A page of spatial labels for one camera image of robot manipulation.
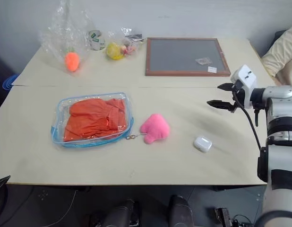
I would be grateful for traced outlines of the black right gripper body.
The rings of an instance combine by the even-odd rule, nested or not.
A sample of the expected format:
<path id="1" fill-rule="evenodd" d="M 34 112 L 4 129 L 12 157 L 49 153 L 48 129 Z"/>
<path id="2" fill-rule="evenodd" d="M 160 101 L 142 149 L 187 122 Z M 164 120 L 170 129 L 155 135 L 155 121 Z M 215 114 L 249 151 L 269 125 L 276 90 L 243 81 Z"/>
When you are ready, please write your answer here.
<path id="1" fill-rule="evenodd" d="M 234 104 L 230 104 L 228 110 L 234 113 L 237 108 L 244 109 L 245 91 L 243 83 L 237 80 L 235 83 L 228 83 L 228 90 L 232 92 L 232 99 Z"/>

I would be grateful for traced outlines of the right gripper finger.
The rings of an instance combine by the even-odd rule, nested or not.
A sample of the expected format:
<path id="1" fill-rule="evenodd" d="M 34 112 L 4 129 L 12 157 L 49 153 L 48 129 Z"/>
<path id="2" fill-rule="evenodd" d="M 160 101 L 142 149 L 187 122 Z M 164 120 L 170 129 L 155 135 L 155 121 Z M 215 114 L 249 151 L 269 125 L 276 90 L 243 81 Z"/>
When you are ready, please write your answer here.
<path id="1" fill-rule="evenodd" d="M 217 88 L 224 91 L 233 91 L 234 84 L 233 83 L 223 83 L 219 85 Z"/>
<path id="2" fill-rule="evenodd" d="M 234 105 L 232 105 L 229 102 L 224 102 L 221 100 L 210 100 L 210 101 L 207 101 L 206 103 L 210 105 L 211 107 L 214 107 L 217 109 L 224 109 L 224 110 L 228 110 L 229 112 L 234 111 Z"/>

